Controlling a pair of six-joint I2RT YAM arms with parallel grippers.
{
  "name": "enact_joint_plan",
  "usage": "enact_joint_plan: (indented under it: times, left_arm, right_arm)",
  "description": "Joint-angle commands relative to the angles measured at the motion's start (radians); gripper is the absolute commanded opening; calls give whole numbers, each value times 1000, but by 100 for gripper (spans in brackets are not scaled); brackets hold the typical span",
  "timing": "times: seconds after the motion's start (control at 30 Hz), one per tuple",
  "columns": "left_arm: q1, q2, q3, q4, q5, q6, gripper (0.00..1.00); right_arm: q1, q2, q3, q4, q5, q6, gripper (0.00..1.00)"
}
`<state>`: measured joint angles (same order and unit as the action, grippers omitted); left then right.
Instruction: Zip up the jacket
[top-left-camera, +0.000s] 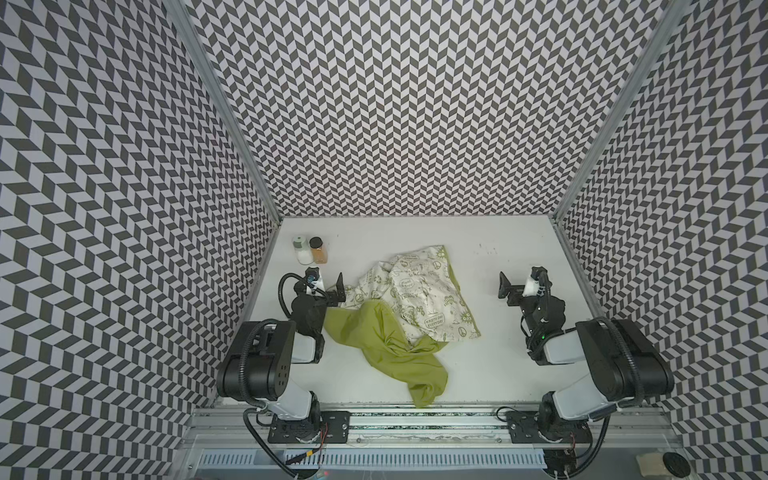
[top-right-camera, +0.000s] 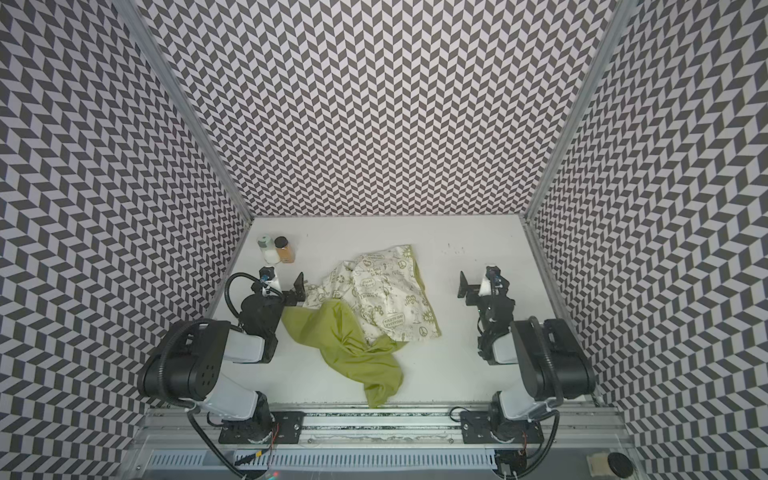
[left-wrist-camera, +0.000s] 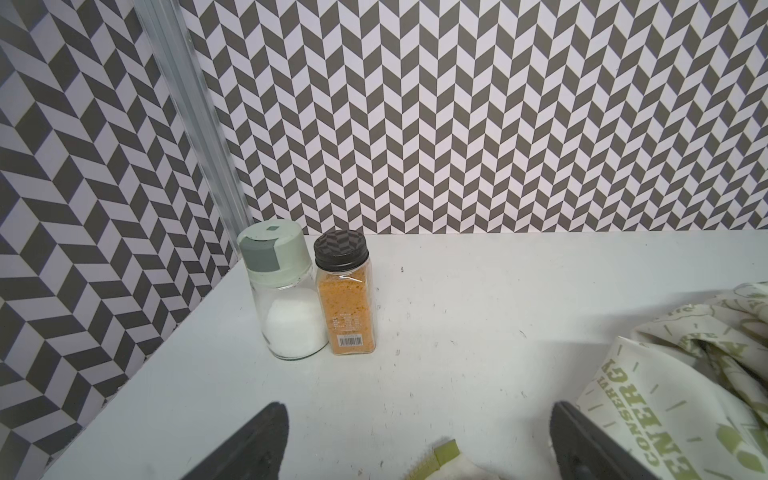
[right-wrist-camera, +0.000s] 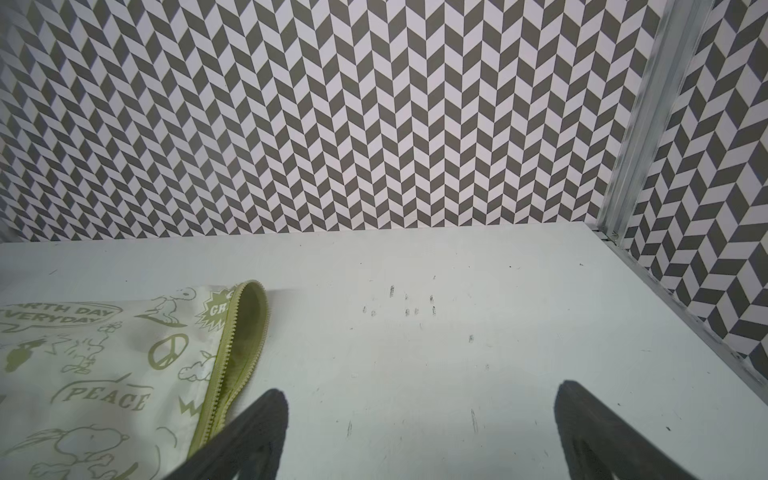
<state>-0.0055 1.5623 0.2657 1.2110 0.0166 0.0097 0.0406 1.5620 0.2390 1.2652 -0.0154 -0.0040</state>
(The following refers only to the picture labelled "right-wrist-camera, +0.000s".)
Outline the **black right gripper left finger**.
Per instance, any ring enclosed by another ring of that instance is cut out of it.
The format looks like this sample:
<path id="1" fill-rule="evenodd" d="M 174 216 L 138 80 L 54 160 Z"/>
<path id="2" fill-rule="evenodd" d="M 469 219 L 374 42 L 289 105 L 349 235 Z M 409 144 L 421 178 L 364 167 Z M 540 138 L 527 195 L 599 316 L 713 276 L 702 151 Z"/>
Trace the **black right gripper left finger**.
<path id="1" fill-rule="evenodd" d="M 168 477 L 172 480 L 274 479 L 288 418 L 284 393 L 270 389 Z"/>

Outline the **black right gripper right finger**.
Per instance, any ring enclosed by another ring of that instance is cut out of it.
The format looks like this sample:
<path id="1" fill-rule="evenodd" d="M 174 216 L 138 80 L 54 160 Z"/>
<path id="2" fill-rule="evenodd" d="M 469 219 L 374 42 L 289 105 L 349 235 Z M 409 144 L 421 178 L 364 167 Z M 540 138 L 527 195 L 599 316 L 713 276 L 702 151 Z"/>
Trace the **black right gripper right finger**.
<path id="1" fill-rule="evenodd" d="M 554 416 L 572 479 L 693 477 L 576 381 L 559 386 Z"/>

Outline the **green and cream printed jacket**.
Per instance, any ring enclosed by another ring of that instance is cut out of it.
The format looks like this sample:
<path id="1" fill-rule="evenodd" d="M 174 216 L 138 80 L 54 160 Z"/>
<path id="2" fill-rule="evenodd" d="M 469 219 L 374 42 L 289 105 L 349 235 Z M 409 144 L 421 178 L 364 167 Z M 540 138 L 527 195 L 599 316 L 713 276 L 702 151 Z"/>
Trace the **green and cream printed jacket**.
<path id="1" fill-rule="evenodd" d="M 256 281 L 4 305 L 2 477 L 166 477 L 223 429 L 268 324 Z"/>

